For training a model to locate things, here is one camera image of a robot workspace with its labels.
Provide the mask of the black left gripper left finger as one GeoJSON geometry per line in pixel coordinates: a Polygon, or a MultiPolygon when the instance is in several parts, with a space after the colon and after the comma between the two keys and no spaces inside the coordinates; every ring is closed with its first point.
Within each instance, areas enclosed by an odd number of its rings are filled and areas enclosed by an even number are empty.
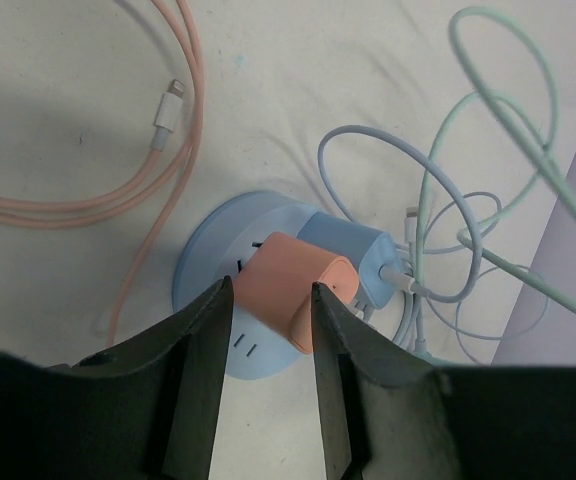
{"type": "Polygon", "coordinates": [[[0,479],[205,479],[233,287],[75,365],[0,352],[0,479]]]}

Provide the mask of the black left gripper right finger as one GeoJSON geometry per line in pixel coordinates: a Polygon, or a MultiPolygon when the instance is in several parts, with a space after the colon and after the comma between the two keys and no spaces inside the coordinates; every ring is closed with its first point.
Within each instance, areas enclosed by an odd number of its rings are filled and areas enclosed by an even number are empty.
{"type": "Polygon", "coordinates": [[[312,287],[330,479],[576,479],[576,367],[437,366],[312,287]]]}

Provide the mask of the blue charger plug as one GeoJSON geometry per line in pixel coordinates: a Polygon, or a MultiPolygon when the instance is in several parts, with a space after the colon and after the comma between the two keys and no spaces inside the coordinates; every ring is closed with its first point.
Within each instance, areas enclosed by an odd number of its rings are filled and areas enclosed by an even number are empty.
{"type": "Polygon", "coordinates": [[[374,309],[383,309],[397,292],[384,281],[384,266],[402,270],[402,262],[391,235],[366,225],[318,212],[298,233],[297,238],[347,258],[359,275],[355,298],[374,309]]]}

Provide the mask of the orange pink charger plug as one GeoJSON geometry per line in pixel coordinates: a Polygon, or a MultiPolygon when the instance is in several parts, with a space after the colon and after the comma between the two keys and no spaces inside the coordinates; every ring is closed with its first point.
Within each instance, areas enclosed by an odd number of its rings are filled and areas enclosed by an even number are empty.
{"type": "Polygon", "coordinates": [[[235,277],[234,301],[295,349],[311,354],[315,283],[326,285],[344,303],[353,300],[360,285],[359,275],[346,257],[275,232],[235,277]]]}

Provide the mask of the round blue power strip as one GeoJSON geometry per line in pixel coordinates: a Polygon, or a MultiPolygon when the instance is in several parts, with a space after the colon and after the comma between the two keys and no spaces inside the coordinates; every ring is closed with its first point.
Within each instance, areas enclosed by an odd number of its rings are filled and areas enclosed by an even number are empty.
{"type": "MultiPolygon", "coordinates": [[[[189,238],[172,281],[175,312],[189,305],[217,280],[234,278],[274,233],[295,237],[317,208],[274,191],[238,195],[216,208],[189,238]]],[[[292,366],[302,354],[287,340],[236,307],[232,315],[226,373],[239,380],[259,380],[292,366]]]]}

